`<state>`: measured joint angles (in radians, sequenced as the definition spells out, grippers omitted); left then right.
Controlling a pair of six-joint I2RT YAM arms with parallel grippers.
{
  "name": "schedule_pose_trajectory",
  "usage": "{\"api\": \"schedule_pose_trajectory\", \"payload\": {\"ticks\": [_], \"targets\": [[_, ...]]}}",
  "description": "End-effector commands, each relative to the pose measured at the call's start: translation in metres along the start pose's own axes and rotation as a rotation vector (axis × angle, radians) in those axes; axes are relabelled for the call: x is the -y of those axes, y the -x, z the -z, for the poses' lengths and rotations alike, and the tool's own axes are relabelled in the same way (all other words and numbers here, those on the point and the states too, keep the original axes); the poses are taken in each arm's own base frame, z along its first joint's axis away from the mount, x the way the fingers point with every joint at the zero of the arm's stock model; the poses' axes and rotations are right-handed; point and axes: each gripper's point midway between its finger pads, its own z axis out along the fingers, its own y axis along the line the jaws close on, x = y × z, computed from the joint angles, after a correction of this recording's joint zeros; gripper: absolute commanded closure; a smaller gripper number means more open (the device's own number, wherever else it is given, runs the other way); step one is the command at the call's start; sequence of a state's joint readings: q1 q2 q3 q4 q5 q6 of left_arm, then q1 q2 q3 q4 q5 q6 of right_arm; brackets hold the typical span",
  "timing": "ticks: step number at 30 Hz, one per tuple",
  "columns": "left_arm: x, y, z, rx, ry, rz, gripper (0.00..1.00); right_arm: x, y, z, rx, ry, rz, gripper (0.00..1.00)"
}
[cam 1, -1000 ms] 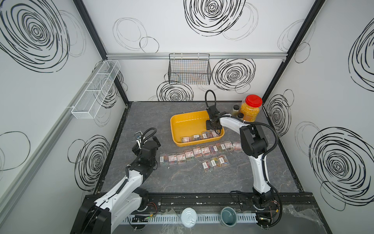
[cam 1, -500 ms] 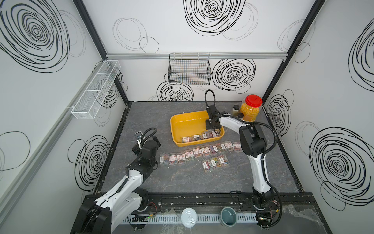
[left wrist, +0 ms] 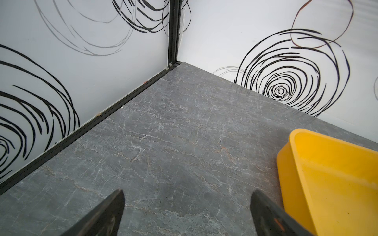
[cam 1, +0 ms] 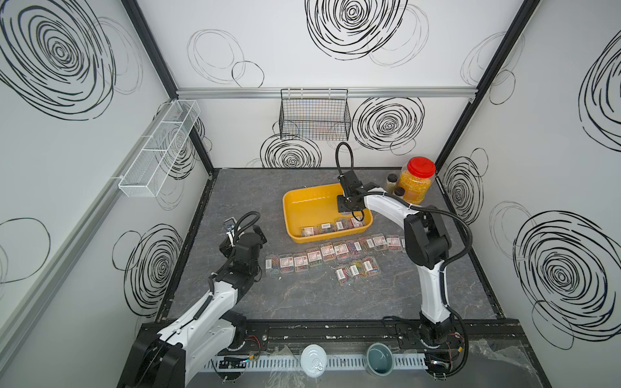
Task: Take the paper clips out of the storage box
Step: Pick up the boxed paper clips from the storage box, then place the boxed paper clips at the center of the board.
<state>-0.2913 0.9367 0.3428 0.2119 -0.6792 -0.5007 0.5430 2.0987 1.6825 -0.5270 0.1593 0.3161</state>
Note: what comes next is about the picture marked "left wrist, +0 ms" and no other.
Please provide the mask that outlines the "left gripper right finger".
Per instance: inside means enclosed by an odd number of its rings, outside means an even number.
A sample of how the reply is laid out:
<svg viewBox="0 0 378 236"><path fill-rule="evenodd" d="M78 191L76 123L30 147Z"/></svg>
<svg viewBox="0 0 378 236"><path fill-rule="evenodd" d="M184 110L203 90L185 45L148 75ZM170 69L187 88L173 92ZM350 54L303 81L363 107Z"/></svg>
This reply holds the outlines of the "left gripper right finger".
<svg viewBox="0 0 378 236"><path fill-rule="evenodd" d="M311 235L261 190L252 193L250 210L258 236Z"/></svg>

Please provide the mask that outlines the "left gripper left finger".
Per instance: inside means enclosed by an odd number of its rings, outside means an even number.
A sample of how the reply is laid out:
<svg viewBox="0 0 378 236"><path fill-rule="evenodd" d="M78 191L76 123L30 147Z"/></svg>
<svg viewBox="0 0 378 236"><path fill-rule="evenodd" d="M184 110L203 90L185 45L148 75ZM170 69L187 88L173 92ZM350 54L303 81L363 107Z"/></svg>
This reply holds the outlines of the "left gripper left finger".
<svg viewBox="0 0 378 236"><path fill-rule="evenodd" d="M116 236L125 208L125 196L115 190L74 226L64 236Z"/></svg>

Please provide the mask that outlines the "yellow plastic storage tray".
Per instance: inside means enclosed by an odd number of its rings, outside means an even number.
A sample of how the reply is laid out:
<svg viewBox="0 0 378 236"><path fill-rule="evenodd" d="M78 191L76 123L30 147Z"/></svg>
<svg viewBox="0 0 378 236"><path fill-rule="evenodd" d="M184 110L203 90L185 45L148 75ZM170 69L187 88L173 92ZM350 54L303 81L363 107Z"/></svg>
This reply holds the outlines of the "yellow plastic storage tray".
<svg viewBox="0 0 378 236"><path fill-rule="evenodd" d="M313 235L377 235L376 151L296 129L277 166L285 212Z"/></svg>

